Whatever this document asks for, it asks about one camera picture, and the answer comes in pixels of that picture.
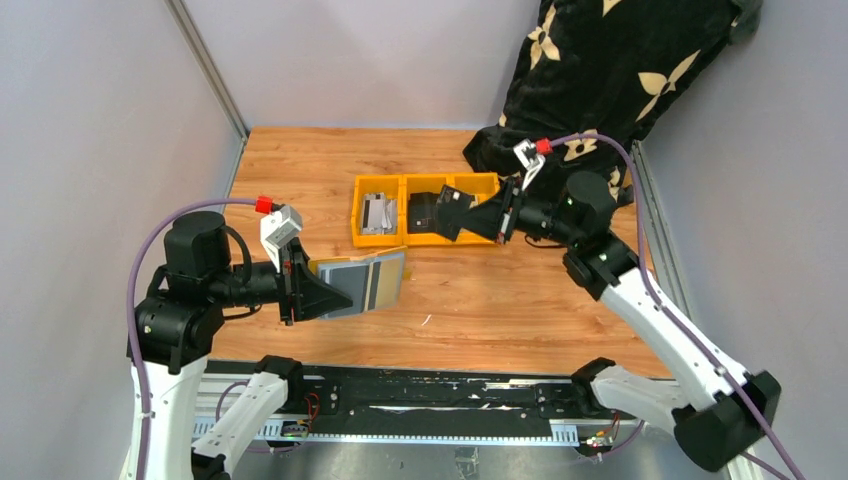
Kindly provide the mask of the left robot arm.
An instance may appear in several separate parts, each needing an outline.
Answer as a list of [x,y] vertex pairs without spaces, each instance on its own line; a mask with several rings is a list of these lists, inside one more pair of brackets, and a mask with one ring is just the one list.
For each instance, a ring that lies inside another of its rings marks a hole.
[[123,478],[228,479],[272,414],[315,409],[303,365],[268,355],[213,428],[194,432],[199,388],[226,309],[275,304],[281,321],[291,325],[352,305],[347,294],[310,271],[293,208],[274,203],[261,215],[268,258],[259,263],[233,263],[230,246],[239,234],[203,204],[154,229],[165,261],[142,300],[135,297],[135,279],[127,287],[134,420]]

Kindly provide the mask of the yellow leather card holder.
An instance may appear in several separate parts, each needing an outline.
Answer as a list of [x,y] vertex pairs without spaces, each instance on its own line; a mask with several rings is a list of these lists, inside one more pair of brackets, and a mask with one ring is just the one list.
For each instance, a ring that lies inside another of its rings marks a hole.
[[399,246],[359,257],[310,260],[313,274],[352,300],[350,307],[326,313],[320,320],[356,316],[396,305],[407,251],[406,246]]

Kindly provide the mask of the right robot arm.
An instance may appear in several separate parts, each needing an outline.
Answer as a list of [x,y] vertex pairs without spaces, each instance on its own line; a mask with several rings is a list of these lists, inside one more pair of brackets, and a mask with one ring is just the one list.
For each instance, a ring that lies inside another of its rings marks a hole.
[[503,244],[519,231],[563,245],[573,282],[623,319],[672,375],[652,380],[595,359],[572,375],[575,411],[589,418],[603,410],[629,414],[671,434],[695,465],[717,472],[768,435],[781,385],[770,372],[753,373],[724,353],[660,291],[612,231],[615,208],[606,181],[580,172],[556,203],[529,197],[513,178],[481,202],[446,185],[437,196],[436,222],[449,240],[465,230]]

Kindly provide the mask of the black credit card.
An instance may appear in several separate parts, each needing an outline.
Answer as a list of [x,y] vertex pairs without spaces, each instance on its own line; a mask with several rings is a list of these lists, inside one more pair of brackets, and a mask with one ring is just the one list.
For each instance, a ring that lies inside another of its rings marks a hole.
[[451,242],[458,239],[461,226],[458,223],[475,201],[472,194],[450,185],[444,185],[436,200],[436,232]]

